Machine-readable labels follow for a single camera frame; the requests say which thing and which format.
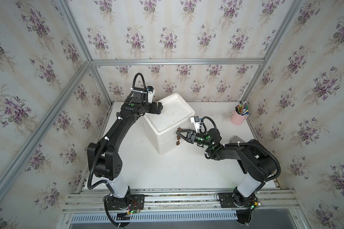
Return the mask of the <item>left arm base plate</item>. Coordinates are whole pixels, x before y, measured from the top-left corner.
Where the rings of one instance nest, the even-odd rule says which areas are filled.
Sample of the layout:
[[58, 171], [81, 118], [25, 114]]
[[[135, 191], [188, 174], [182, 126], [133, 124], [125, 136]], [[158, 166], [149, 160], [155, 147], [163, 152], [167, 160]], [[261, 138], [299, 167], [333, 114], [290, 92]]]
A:
[[105, 208], [107, 210], [126, 210], [138, 211], [144, 208], [145, 195], [126, 195], [124, 198], [116, 198], [107, 195], [103, 198]]

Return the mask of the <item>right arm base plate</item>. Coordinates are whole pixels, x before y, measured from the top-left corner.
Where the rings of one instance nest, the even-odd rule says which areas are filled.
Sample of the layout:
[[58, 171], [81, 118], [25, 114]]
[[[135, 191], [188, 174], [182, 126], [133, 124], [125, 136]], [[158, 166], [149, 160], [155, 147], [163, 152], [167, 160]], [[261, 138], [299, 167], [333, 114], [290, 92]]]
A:
[[218, 193], [216, 199], [219, 201], [221, 208], [244, 208], [254, 210], [260, 205], [255, 194], [249, 197], [243, 197], [239, 193]]

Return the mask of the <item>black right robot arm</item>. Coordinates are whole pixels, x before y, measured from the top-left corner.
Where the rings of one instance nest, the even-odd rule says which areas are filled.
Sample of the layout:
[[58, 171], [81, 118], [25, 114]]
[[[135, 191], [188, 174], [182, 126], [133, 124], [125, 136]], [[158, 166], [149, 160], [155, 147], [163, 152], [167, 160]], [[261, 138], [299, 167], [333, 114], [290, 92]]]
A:
[[281, 174], [279, 160], [260, 142], [252, 139], [244, 143], [222, 144], [222, 137], [216, 123], [208, 116], [193, 117], [192, 122], [197, 128], [178, 128], [179, 139], [199, 147], [207, 147], [205, 158], [212, 160], [237, 160], [245, 174], [244, 179], [234, 189], [232, 198], [238, 207], [243, 207], [248, 201], [256, 199], [258, 192], [268, 181], [274, 180]]

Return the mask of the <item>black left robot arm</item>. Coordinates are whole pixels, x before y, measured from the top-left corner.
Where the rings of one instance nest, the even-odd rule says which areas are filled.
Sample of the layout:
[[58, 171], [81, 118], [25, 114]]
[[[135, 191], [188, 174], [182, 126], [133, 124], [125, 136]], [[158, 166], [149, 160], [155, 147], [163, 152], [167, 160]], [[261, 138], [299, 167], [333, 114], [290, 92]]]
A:
[[131, 93], [127, 96], [116, 121], [109, 131], [97, 142], [87, 147], [89, 176], [88, 190], [104, 184], [111, 191], [111, 197], [128, 201], [130, 187], [121, 176], [122, 160], [119, 147], [136, 121], [145, 114], [161, 114], [163, 105], [153, 101], [154, 88], [147, 86], [142, 73], [134, 76]]

